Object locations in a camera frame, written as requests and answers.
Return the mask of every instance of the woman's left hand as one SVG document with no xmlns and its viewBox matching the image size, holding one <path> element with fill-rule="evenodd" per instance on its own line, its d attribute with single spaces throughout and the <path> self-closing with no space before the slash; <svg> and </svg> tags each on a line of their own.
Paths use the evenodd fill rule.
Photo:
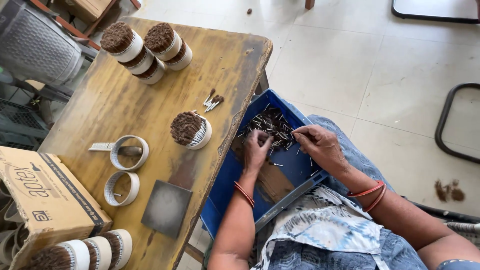
<svg viewBox="0 0 480 270">
<path fill-rule="evenodd" d="M 272 137 L 267 133 L 254 129 L 248 134 L 245 142 L 245 163 L 243 173 L 255 173 L 260 171 L 260 168 L 265 162 L 270 146 L 272 145 Z"/>
</svg>

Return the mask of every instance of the white tiled floor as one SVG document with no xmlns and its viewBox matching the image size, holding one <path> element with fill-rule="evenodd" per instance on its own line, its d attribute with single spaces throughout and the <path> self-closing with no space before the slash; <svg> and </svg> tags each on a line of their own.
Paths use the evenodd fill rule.
<svg viewBox="0 0 480 270">
<path fill-rule="evenodd" d="M 390 0 L 317 0 L 310 11 L 304 0 L 145 1 L 134 16 L 270 38 L 266 71 L 280 96 L 305 115 L 334 120 L 398 193 L 480 216 L 480 166 L 446 155 L 433 138 L 448 91 L 479 82 L 480 26 L 402 20 Z M 397 2 L 403 12 L 472 17 L 476 9 L 474 0 Z M 459 92 L 444 131 L 448 146 L 480 157 L 478 115 L 480 91 Z M 458 179 L 466 200 L 441 203 L 437 179 Z M 200 223 L 190 243 L 204 251 L 210 237 Z M 200 264 L 185 254 L 178 269 Z"/>
</svg>

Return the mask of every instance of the woman's hand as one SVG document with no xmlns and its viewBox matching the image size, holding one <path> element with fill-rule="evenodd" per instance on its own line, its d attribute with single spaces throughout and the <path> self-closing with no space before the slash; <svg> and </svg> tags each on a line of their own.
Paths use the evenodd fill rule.
<svg viewBox="0 0 480 270">
<path fill-rule="evenodd" d="M 245 163 L 243 173 L 258 174 L 265 162 L 267 152 L 272 145 L 272 137 L 267 133 L 254 129 L 248 134 L 245 142 Z"/>
<path fill-rule="evenodd" d="M 342 153 L 336 134 L 319 125 L 307 125 L 292 131 L 300 150 L 308 153 L 323 169 L 337 178 L 350 169 Z"/>
</svg>

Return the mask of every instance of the blue plastic tray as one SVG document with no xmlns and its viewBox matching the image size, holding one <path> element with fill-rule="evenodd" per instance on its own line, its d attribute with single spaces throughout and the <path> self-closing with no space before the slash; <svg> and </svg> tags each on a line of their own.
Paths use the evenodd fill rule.
<svg viewBox="0 0 480 270">
<path fill-rule="evenodd" d="M 312 124 L 295 106 L 281 99 L 273 90 L 268 89 L 259 96 L 254 96 L 248 106 L 245 115 L 240 123 L 239 131 L 243 130 L 245 125 L 258 113 L 262 112 L 270 103 L 271 106 L 280 108 L 285 119 L 295 129 L 304 125 Z M 255 220 L 255 231 L 258 232 L 265 224 L 275 217 L 283 208 L 288 206 L 300 195 L 305 193 L 314 185 L 328 176 L 328 173 L 313 162 L 313 168 L 310 166 L 310 156 L 301 151 L 297 155 L 300 144 L 292 145 L 288 150 L 273 151 L 270 159 L 274 163 L 282 164 L 280 170 L 295 187 L 286 197 L 278 203 L 265 200 L 268 196 L 261 195 L 264 190 L 260 185 L 255 185 L 253 200 L 255 208 L 253 209 L 253 219 Z M 205 202 L 200 215 L 204 226 L 207 228 L 210 236 L 215 238 L 216 232 L 222 221 L 223 214 L 233 195 L 233 182 L 240 178 L 243 165 L 240 164 L 232 149 L 227 152 L 223 165 L 218 172 L 212 190 Z"/>
</svg>

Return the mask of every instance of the woman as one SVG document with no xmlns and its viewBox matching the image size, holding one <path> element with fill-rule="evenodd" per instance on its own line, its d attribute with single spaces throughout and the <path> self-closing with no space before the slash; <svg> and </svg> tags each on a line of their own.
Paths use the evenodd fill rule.
<svg viewBox="0 0 480 270">
<path fill-rule="evenodd" d="M 331 176 L 255 236 L 248 196 L 272 139 L 254 130 L 238 180 L 246 194 L 234 192 L 208 270 L 480 270 L 480 251 L 472 243 L 397 195 L 332 121 L 309 119 L 315 124 L 292 134 Z"/>
</svg>

